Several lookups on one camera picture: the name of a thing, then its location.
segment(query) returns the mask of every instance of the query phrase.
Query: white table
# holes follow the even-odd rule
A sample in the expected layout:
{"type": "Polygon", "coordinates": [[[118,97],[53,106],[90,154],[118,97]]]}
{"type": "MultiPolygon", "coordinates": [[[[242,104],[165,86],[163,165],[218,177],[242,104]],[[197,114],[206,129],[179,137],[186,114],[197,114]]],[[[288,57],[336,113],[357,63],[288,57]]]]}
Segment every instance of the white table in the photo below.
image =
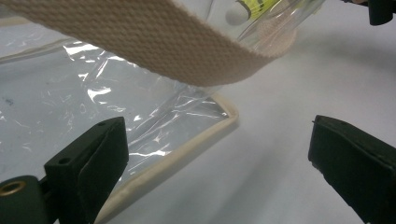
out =
{"type": "Polygon", "coordinates": [[[396,147],[395,30],[326,2],[288,55],[220,91],[239,126],[110,223],[362,223],[308,161],[311,121],[343,119],[396,147]]]}

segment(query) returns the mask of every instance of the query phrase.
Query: woven strap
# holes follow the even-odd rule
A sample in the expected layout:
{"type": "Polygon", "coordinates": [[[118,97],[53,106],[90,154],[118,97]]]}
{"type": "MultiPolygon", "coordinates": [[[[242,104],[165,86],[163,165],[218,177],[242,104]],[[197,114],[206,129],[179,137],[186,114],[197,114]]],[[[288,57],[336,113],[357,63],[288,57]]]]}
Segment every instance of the woven strap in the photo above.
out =
{"type": "Polygon", "coordinates": [[[250,77],[271,62],[202,23],[172,0],[0,0],[30,21],[195,86],[250,77]]]}

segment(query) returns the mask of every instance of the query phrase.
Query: metal grommet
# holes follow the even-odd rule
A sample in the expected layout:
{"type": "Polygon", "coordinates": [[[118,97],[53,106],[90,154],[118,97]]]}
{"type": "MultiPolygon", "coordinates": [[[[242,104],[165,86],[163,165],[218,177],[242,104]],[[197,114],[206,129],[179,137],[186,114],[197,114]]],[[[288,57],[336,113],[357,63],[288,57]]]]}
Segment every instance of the metal grommet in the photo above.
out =
{"type": "Polygon", "coordinates": [[[17,180],[8,183],[0,188],[0,197],[8,196],[10,194],[16,193],[26,186],[26,182],[17,180]]]}

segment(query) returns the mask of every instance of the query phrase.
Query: transparent plastic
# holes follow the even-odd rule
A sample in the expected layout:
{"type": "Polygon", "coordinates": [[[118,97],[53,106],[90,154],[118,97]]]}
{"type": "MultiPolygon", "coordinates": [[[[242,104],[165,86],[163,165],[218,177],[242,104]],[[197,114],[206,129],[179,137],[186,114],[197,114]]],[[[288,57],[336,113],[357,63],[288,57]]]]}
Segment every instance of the transparent plastic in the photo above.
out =
{"type": "Polygon", "coordinates": [[[121,185],[228,118],[208,98],[218,88],[161,77],[74,39],[32,46],[0,59],[0,181],[43,177],[44,163],[92,125],[123,116],[130,161],[121,185]]]}
{"type": "Polygon", "coordinates": [[[324,0],[176,0],[190,13],[243,46],[261,53],[289,41],[324,0]]]}

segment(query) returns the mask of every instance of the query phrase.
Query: beige fabric strap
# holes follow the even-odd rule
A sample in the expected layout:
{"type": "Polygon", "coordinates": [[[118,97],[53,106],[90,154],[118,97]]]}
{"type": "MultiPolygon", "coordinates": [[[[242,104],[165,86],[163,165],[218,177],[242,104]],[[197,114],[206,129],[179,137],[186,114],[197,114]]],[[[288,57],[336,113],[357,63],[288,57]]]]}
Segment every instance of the beige fabric strap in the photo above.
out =
{"type": "Polygon", "coordinates": [[[275,58],[233,42],[172,0],[0,3],[31,21],[113,52],[151,72],[195,86],[245,79],[275,58]]]}

